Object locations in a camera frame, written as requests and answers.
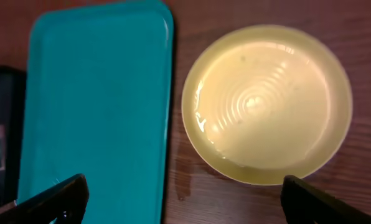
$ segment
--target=wood grain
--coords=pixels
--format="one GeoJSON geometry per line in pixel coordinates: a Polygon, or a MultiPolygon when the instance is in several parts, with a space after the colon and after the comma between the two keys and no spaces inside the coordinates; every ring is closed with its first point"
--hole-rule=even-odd
{"type": "MultiPolygon", "coordinates": [[[[0,0],[0,64],[25,69],[32,23],[42,12],[91,0],[0,0]]],[[[210,168],[191,146],[181,93],[194,61],[227,32],[255,24],[301,29],[325,43],[349,76],[354,115],[336,156],[306,180],[371,215],[371,0],[169,0],[177,50],[164,222],[286,223],[281,187],[255,187],[210,168]]]]}

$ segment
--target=yellow plate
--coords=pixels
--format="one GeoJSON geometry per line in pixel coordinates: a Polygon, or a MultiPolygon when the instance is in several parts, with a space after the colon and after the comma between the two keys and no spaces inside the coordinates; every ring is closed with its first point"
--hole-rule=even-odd
{"type": "Polygon", "coordinates": [[[338,150],[351,116],[338,59],[310,35],[281,26],[247,27],[214,42],[182,94],[185,130],[199,155],[256,185],[318,170],[338,150]]]}

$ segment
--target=tabletop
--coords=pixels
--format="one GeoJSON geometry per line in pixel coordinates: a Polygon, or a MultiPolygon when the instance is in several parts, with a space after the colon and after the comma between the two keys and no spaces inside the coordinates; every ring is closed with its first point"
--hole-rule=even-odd
{"type": "MultiPolygon", "coordinates": [[[[0,0],[0,64],[26,69],[29,31],[45,11],[92,0],[0,0]]],[[[286,223],[280,186],[241,184],[210,168],[190,144],[181,94],[197,57],[224,34],[256,24],[301,29],[326,44],[349,76],[354,112],[350,131],[322,169],[306,177],[371,215],[371,0],[169,0],[176,23],[174,86],[167,159],[165,223],[286,223]]]]}

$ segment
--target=tray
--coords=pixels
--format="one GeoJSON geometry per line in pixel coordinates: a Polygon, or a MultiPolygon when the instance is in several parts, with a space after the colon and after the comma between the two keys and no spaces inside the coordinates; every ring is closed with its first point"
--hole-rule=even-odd
{"type": "Polygon", "coordinates": [[[19,202],[83,173],[83,223],[160,222],[172,36],[158,1],[51,12],[35,23],[19,202]]]}

